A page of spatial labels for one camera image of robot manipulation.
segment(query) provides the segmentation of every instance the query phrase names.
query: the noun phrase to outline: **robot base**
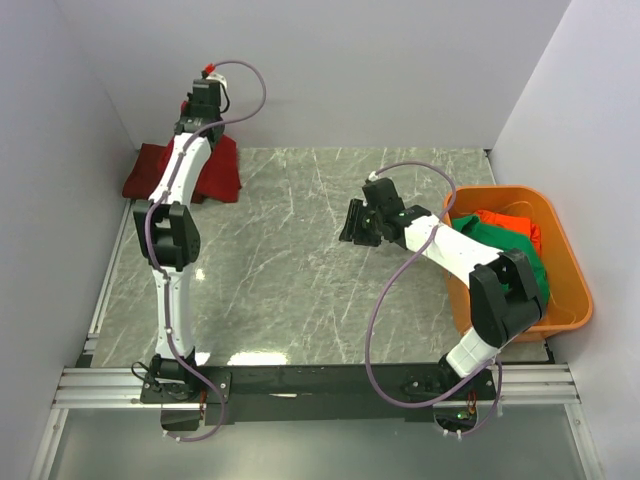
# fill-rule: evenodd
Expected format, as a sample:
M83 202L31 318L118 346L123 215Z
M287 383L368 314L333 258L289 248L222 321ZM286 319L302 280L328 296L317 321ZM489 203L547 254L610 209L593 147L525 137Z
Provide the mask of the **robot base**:
M371 388L364 365L303 365L303 366L229 366L198 367L198 371L223 386L226 395L225 424L257 421L337 420L403 418L409 422L433 422L433 409L403 409L388 404ZM378 383L385 392L405 402L420 402L435 398L451 386L451 378L443 375L437 363L374 365ZM160 392L143 388L141 403L198 403L177 400L171 384L160 384ZM495 399L493 376L484 370L450 401L466 401L475 390L478 401ZM206 395L205 424L214 425L220 414L218 397ZM195 430L200 412L166 410L162 414L163 428L170 431Z

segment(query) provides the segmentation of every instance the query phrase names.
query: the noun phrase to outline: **marble floor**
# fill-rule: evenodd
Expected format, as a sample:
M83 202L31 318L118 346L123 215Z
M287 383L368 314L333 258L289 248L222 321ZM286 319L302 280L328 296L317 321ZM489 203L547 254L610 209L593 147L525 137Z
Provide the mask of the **marble floor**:
M364 333L388 278L407 259L396 245L338 242L349 200L368 174L420 159L458 185L493 183L480 149L242 149L236 204L193 205L202 250L190 305L199 363L330 364L363 361ZM405 204L439 211L447 184L419 167L389 172ZM93 367L148 361L157 335L156 290L127 222ZM387 295L375 362L437 361L459 340L443 274L414 264ZM544 343L512 344L505 361L546 361Z

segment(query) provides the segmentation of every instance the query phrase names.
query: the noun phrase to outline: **orange basket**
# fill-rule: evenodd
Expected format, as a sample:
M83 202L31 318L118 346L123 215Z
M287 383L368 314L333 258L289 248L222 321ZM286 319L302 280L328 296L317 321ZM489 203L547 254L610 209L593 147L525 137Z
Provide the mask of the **orange basket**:
M451 194L445 199L445 205L450 198ZM456 203L445 216L444 223L451 226L452 218L471 215L476 210L529 217L540 226L541 259L547 270L551 297L544 318L514 341L535 342L587 323L593 311L591 294L549 201L535 190L522 186L460 187ZM463 334L471 327L469 290L457 277L446 271L445 282L453 321L456 329Z

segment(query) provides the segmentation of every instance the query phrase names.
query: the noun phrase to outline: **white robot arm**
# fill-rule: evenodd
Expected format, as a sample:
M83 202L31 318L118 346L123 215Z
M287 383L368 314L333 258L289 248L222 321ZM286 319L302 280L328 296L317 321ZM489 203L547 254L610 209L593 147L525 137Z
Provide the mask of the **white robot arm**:
M136 202L133 207L142 254L148 259L145 217L151 206L163 199L163 194L168 191L153 211L148 232L158 263L164 270L153 269L158 297L158 338L154 357L157 361L152 368L159 370L162 370L159 366L162 360L168 360L166 365L176 365L167 339L166 308L170 309L168 318L171 318L175 350L185 361L195 365L195 346L189 321L189 283L194 262L200 252L200 235L189 207L200 172L222 137L224 127L213 128L195 139L191 137L202 125L221 120L220 98L223 88L226 88L224 77L206 69L202 72L202 78L194 80L193 93L188 95L180 120L175 125L173 151L162 179L148 201ZM189 140L186 154L181 158ZM169 279L169 288L166 290L168 295L165 295L165 272ZM157 376L185 381L184 371L181 369L176 367L167 370L168 372L156 372Z
M178 155L182 152L184 144L189 137L191 137L189 133L182 133L174 137L171 159L160 183L149 197L150 201L155 202L160 198L162 192L167 190L169 177L175 170ZM196 182L210 155L211 147L209 140L206 138L198 138L189 146L187 154L182 159L180 168L176 172L174 186L169 197L163 201L163 204L178 204L189 208ZM171 292L169 305L171 308L171 323L174 330L174 343L180 356L188 358L194 350L193 334L189 322L189 283L193 272L193 263L184 265L181 270L174 266L166 266L165 270L171 278L169 281ZM158 292L158 342L156 344L156 353L162 358L173 358L164 330L165 301L162 289L165 280L163 274L155 269L153 270L153 278Z
M366 202L349 205L341 241L377 247L382 238L417 252L437 234L423 256L458 277L471 297L471 323L460 342L440 361L452 384L495 357L516 335L538 322L544 305L526 255L482 245L415 205L406 208L389 178L367 181Z

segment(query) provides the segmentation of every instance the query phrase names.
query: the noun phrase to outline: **purple cable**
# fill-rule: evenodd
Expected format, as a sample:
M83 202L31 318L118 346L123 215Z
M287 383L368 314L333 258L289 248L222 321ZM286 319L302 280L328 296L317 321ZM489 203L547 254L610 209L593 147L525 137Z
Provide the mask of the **purple cable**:
M444 210L442 210L442 212L440 212L440 214L438 215L438 220L442 221L444 216L449 212L449 210L451 210L451 208L453 207L453 204L456 201L456 186L453 183L453 180L451 179L451 177L449 175L447 175L444 172L444 170L442 170L442 169L440 169L440 168L438 168L438 167L436 167L434 165L430 165L428 163L425 163L425 162L420 162L420 161L417 161L417 160L408 160L408 161L405 161L405 162L394 163L393 165L389 165L387 167L383 167L383 168L377 170L375 172L375 174L376 175L380 175L381 173L386 172L387 170L390 170L392 168L406 166L406 165L417 165L417 166L420 166L420 167L426 167L426 168L428 168L430 170L433 170L434 172L440 174L449 183L449 186L451 187L451 199L447 203L447 206L444 208ZM369 319L369 325L367 326L367 333L366 333L365 342L364 342L364 365L365 365L365 369L367 371L367 376L369 377L369 382L371 383L371 386L376 391L376 393L383 400L385 400L386 402L390 403L391 405L394 405L394 406L400 407L400 408L425 408L425 407L431 407L431 406L435 405L438 402L446 400L451 395L453 395L458 390L460 390L464 385L469 383L473 379L473 377L475 377L478 373L480 373L482 370L484 370L486 367L488 367L492 363L491 360L489 360L489 361L485 362L484 364L480 365L473 372L471 372L471 374L469 374L465 378L461 379L454 387L452 387L451 389L447 390L446 392L444 392L443 394L439 395L438 397L433 398L431 400L426 400L424 402L417 402L417 403L401 402L400 400L396 400L395 398L390 397L389 395L387 395L382 390L382 388L380 387L380 385L376 381L375 376L373 375L373 368L371 366L371 339L373 337L373 327L375 326L376 319L378 317L378 312L380 311L380 307L382 306L382 302L383 302L384 298L386 297L387 293L389 293L389 290L391 289L391 286L393 285L393 283L398 279L398 277L400 275L402 275L407 270L407 268L409 268L409 266L413 262L415 262L424 253L424 251L429 247L429 245L431 245L431 243L433 242L433 240L434 240L434 238L436 236L436 231L437 230L438 230L438 225L436 225L433 228L433 230L431 230L431 234L429 235L429 238L427 238L427 241L424 243L424 245L422 245L422 247L420 247L416 251L416 253L414 253L406 262L404 262L404 264L398 269L398 271L396 271L396 273L394 273L391 276L389 281L383 287L382 292L380 292L380 295L378 296L378 300L376 301L376 304L375 304L375 306L373 308L373 312L371 313L371 317ZM502 364L497 359L496 359L496 363L498 364L498 391L501 391L501 389L502 389ZM494 404L491 407L491 411L489 412L489 415L491 415L493 413L493 411L495 410L495 408L497 407L499 398L500 398L500 394L498 393L496 395L496 399L494 400ZM480 424L475 426L473 429L469 430L468 432L465 432L465 434L471 433L472 431L475 431L476 429L478 429L479 427L484 425L484 423L485 423L486 419L489 417L489 415L487 415L487 417L485 417L482 420L482 422L480 422Z
M213 392L220 399L220 417L218 418L218 423L210 431L208 431L207 433L205 433L203 435L200 435L198 437L180 437L180 436L176 435L175 433L171 433L171 432L167 433L167 435L169 435L171 438L174 438L174 439L179 440L181 442L198 442L200 440L204 440L206 438L209 438L211 435L216 433L220 429L220 427L223 425L224 419L225 419L225 416L226 416L225 399L224 399L224 397L222 395L222 392L218 389L218 387L216 387L213 384L213 382L211 382L207 377L202 375L200 372L198 372L197 370L192 368L187 362L185 362L182 359L182 357L180 357L180 354L178 353L178 350L176 349L175 343L173 341L173 336L172 336L173 335L173 330L171 328L171 314L170 314L171 304L170 304L170 301L169 301L169 297L170 297L170 293L171 293L170 292L170 287L169 287L170 276L167 273L167 271L164 268L162 268L162 266L158 262L158 258L156 257L156 252L153 249L153 243L152 243L152 239L151 239L151 218L153 217L153 213L157 210L157 208L169 196L169 192L171 191L171 187L173 186L173 182L176 179L176 176L178 174L178 170L180 169L180 165L182 164L182 160L184 159L184 157L185 157L185 155L187 153L187 149L195 141L196 138L198 138L202 133L204 133L207 130L210 130L212 128L219 127L221 125L229 125L231 123L238 123L238 122L243 122L244 120L248 120L249 118L251 118L255 114L257 114L260 110L262 110L262 107L264 106L264 104L265 104L265 102L267 100L267 86L264 83L264 78L262 78L262 75L260 74L258 69L255 68L253 65L251 65L251 64L249 64L247 62L244 62L242 60L224 60L222 62L216 63L215 66L219 67L221 65L230 65L230 64L243 65L243 66L249 68L250 70L252 70L253 73L256 74L256 77L258 77L258 80L260 81L260 85L262 86L262 100L260 101L260 104L258 105L258 107L253 112L249 113L248 115L245 115L245 116L240 117L240 118L231 119L231 120L220 120L218 122L209 123L207 125L202 126L195 133L193 133L193 135L191 135L187 139L187 141L184 143L184 147L182 148L182 152L180 152L178 154L178 159L176 160L176 165L173 168L173 171L171 172L171 175L170 175L169 180L167 182L167 190L162 192L162 195L160 195L160 198L158 198L153 203L153 205L151 205L151 207L149 208L149 211L147 212L147 215L145 216L145 219L144 219L145 244L147 246L147 251L149 252L149 259L151 260L151 265L153 266L153 268L155 270L157 270L158 272L162 273L162 276L163 276L163 278L165 280L164 289L163 289L163 295L164 295L164 325L165 325L165 331L167 333L167 343L169 344L169 349L171 350L171 353L175 357L176 361L180 365L182 365L182 367L184 367L185 370L187 370L189 373L191 373L196 378L198 378L202 383L204 383L206 386L208 386L211 390L213 390Z

